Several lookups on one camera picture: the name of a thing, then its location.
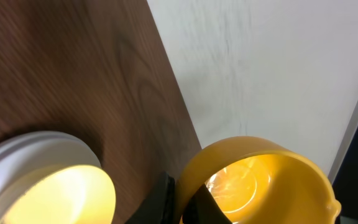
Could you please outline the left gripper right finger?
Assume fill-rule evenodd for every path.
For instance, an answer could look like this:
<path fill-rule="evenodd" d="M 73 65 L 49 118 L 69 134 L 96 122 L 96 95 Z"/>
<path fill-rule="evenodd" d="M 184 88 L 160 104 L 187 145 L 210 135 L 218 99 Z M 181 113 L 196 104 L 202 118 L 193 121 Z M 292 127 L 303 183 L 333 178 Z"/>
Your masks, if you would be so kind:
<path fill-rule="evenodd" d="M 221 211 L 207 186 L 192 196 L 182 215 L 183 224 L 232 224 Z"/>

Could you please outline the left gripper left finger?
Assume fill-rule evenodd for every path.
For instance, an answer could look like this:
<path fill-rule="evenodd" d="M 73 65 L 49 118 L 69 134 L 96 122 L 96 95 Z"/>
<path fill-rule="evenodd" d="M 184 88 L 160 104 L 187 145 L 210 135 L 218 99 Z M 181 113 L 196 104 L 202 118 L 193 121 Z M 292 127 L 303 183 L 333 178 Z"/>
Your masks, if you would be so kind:
<path fill-rule="evenodd" d="M 172 224 L 175 179 L 162 172 L 152 190 L 125 224 Z"/>

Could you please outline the yellow measuring scoop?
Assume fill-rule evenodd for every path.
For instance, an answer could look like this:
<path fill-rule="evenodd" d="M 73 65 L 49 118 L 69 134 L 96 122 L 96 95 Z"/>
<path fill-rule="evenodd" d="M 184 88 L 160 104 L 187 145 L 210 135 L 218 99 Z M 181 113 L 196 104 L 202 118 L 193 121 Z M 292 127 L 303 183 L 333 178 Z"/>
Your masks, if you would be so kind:
<path fill-rule="evenodd" d="M 334 223 L 341 212 L 315 163 L 252 136 L 215 142 L 187 163 L 175 186 L 174 223 L 183 223 L 202 185 L 232 223 Z"/>

